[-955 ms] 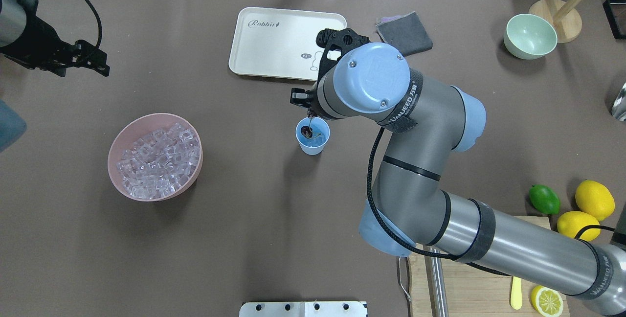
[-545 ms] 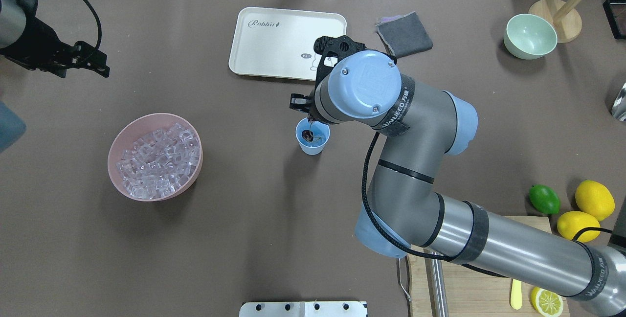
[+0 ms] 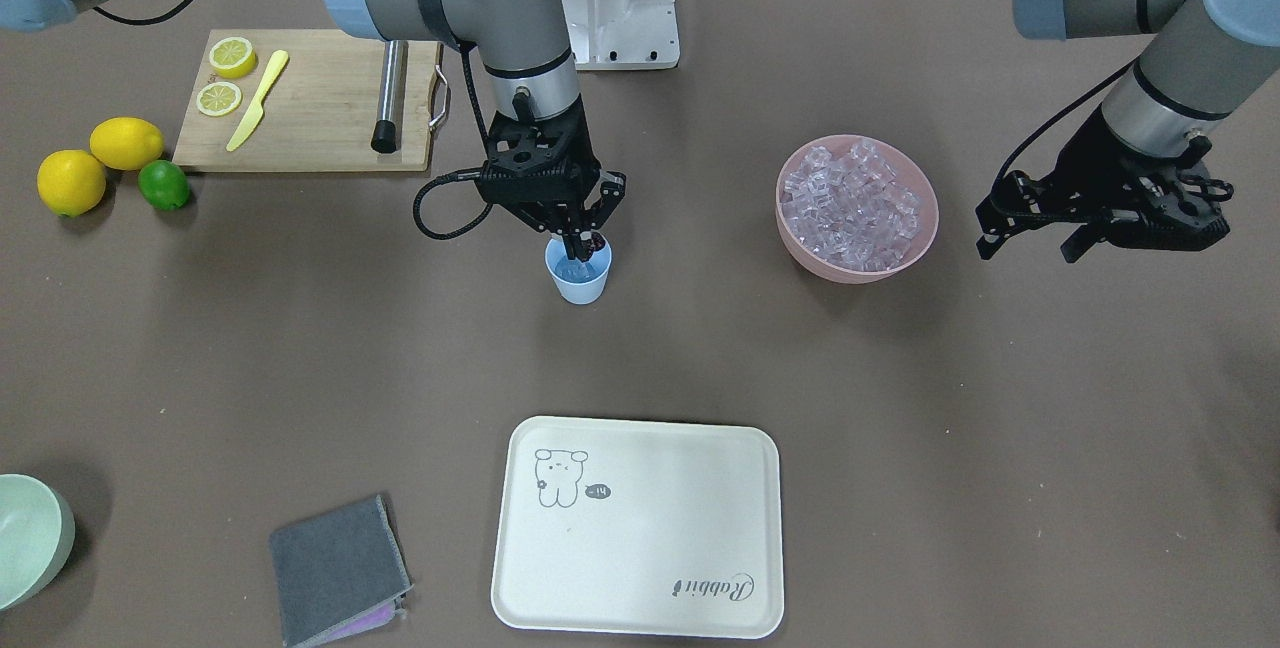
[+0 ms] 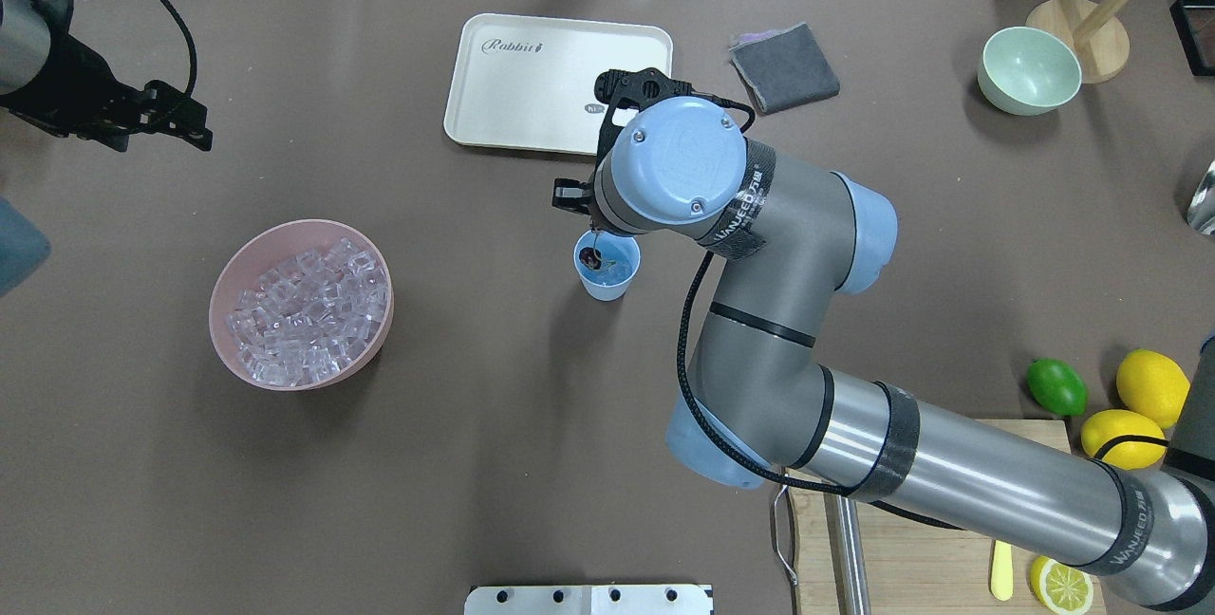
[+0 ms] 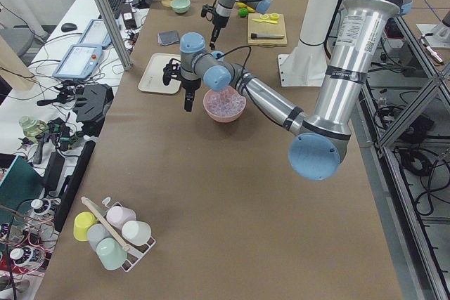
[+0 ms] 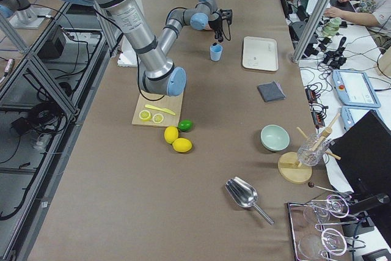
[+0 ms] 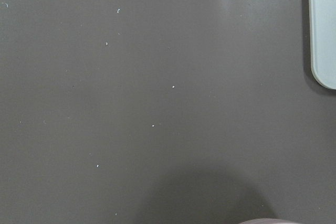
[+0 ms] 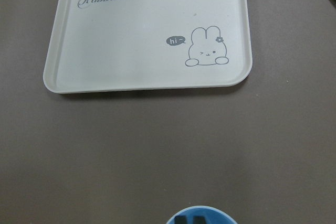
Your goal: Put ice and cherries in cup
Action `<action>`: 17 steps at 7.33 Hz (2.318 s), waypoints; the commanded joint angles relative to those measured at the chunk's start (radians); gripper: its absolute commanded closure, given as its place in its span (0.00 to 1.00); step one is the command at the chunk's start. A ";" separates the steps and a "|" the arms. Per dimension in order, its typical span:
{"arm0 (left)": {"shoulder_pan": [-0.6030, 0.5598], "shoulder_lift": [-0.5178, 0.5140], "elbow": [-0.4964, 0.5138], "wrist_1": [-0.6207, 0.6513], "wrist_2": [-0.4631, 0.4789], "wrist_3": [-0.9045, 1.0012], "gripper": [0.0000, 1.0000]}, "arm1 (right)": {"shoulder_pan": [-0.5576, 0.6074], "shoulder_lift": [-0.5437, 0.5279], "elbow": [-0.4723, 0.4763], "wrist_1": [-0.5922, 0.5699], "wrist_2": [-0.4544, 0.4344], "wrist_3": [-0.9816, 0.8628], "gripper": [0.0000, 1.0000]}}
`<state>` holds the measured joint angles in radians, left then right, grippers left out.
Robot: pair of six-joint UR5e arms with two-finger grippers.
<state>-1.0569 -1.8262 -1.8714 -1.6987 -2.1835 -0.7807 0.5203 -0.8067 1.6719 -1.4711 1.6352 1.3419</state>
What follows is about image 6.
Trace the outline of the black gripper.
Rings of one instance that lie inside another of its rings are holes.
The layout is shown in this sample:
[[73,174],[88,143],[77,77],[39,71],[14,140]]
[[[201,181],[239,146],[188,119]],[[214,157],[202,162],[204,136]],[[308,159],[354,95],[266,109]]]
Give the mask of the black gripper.
[[214,38],[217,42],[223,42],[223,21],[231,25],[232,16],[232,9],[219,9],[208,17],[208,25],[214,31]]

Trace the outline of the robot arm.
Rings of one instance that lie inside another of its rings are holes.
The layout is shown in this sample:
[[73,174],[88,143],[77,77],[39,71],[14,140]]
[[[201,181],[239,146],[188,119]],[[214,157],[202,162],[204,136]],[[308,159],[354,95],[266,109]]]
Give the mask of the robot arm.
[[216,0],[198,0],[193,9],[173,9],[167,16],[160,37],[157,37],[136,0],[62,0],[82,6],[98,6],[111,14],[133,50],[141,60],[137,83],[151,94],[178,96],[186,86],[186,72],[167,57],[171,46],[184,26],[196,30],[210,27],[218,42],[225,40],[222,22],[232,23],[232,10],[220,9]]

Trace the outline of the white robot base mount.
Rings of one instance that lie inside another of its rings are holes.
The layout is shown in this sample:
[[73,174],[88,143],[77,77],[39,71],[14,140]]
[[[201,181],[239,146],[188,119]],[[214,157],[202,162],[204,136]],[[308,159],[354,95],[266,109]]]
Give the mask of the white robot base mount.
[[137,67],[137,56],[133,50],[120,53],[117,65],[120,67]]

